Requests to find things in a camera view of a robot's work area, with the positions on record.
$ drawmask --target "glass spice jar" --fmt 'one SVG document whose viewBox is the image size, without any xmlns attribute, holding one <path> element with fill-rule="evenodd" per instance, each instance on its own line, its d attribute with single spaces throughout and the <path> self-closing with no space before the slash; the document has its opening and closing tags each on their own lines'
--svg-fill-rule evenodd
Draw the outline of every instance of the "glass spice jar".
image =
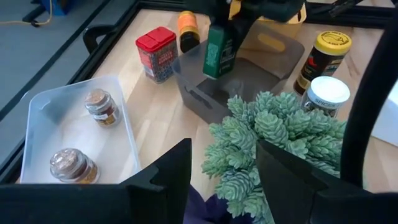
<svg viewBox="0 0 398 224">
<path fill-rule="evenodd" d="M 114 126 L 121 120 L 119 108 L 111 95 L 102 89 L 95 89 L 89 92 L 85 100 L 85 107 L 101 126 Z"/>
<path fill-rule="evenodd" d="M 53 177 L 65 183 L 94 184 L 100 177 L 98 166 L 78 149 L 62 149 L 50 160 Z"/>
<path fill-rule="evenodd" d="M 337 78 L 317 77 L 305 91 L 301 107 L 308 112 L 323 110 L 325 115 L 335 118 L 338 110 L 349 98 L 348 86 Z"/>
</svg>

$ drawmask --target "wooden table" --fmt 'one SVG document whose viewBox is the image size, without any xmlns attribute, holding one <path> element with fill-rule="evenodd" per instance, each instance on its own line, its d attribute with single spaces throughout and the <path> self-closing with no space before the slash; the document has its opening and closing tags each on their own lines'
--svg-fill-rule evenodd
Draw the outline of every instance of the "wooden table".
<svg viewBox="0 0 398 224">
<path fill-rule="evenodd" d="M 392 6 L 389 0 L 377 1 L 382 6 Z M 119 78 L 129 107 L 136 144 L 140 149 L 142 167 L 148 166 L 181 139 L 192 138 L 191 183 L 204 198 L 208 198 L 213 194 L 217 181 L 209 180 L 201 173 L 200 167 L 205 160 L 204 149 L 213 142 L 208 132 L 208 124 L 184 107 L 175 77 L 157 85 L 145 76 L 135 46 L 135 40 L 139 36 L 158 26 L 165 26 L 176 32 L 177 16 L 176 12 L 142 10 L 102 63 L 95 77 L 114 75 Z M 209 23 L 207 17 L 198 15 L 202 39 L 206 38 Z M 351 98 L 338 115 L 339 119 L 346 119 L 362 74 L 382 34 L 381 30 L 304 24 L 296 38 L 305 46 L 305 53 L 285 89 L 292 89 L 293 81 L 307 58 L 315 37 L 321 31 L 331 29 L 340 30 L 353 39 L 351 51 L 334 75 L 343 80 L 351 90 Z M 398 180 L 394 180 L 398 173 L 395 159 L 398 159 L 398 150 L 394 146 L 375 138 L 370 139 L 365 165 L 369 190 L 380 192 L 398 189 Z"/>
</svg>

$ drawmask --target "white plastic tray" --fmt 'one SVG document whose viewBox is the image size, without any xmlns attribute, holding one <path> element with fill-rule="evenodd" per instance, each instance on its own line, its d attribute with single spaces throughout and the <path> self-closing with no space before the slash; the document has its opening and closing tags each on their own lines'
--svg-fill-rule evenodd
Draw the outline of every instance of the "white plastic tray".
<svg viewBox="0 0 398 224">
<path fill-rule="evenodd" d="M 84 107 L 92 89 L 108 91 L 122 120 L 99 126 Z M 50 158 L 66 147 L 81 150 L 98 165 L 98 184 L 118 184 L 141 169 L 122 89 L 116 77 L 88 80 L 45 91 L 29 105 L 21 183 L 59 183 L 51 176 Z"/>
</svg>

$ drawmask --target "green succulent plant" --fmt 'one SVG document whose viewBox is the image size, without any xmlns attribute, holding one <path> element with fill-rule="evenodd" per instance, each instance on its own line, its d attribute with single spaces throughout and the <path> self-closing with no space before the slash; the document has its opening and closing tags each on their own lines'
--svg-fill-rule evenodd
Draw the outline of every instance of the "green succulent plant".
<svg viewBox="0 0 398 224">
<path fill-rule="evenodd" d="M 255 165 L 258 139 L 340 176 L 345 122 L 320 110 L 302 111 L 294 93 L 260 92 L 249 103 L 235 96 L 227 105 L 232 116 L 210 125 L 215 143 L 206 148 L 202 171 L 209 177 L 221 177 L 215 192 L 228 201 L 227 210 L 233 217 L 249 213 L 255 224 L 274 223 Z"/>
</svg>

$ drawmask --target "yellow box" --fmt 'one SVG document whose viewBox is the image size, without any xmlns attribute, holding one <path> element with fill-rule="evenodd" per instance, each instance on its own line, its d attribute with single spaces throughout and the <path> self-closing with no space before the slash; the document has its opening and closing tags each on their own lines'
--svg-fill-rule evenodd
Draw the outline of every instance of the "yellow box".
<svg viewBox="0 0 398 224">
<path fill-rule="evenodd" d="M 231 9 L 229 11 L 229 18 L 232 18 L 236 13 L 239 12 L 241 9 L 240 1 L 233 0 L 231 3 Z M 286 23 L 275 22 L 270 19 L 266 19 L 264 17 L 260 17 L 255 23 L 254 26 L 251 27 L 248 35 L 245 38 L 245 41 L 242 43 L 242 49 L 248 50 L 266 50 L 270 51 L 270 49 L 259 49 L 254 43 L 254 39 L 258 39 L 261 42 L 272 46 L 276 51 L 283 51 L 284 46 L 275 44 L 277 40 L 263 36 L 261 29 L 266 29 L 264 26 L 271 28 L 272 30 L 285 35 L 290 38 L 295 38 L 297 33 L 299 32 L 301 25 L 303 24 L 304 20 L 307 18 L 307 12 L 305 10 L 305 5 L 301 8 L 300 12 L 298 12 L 291 20 Z"/>
</svg>

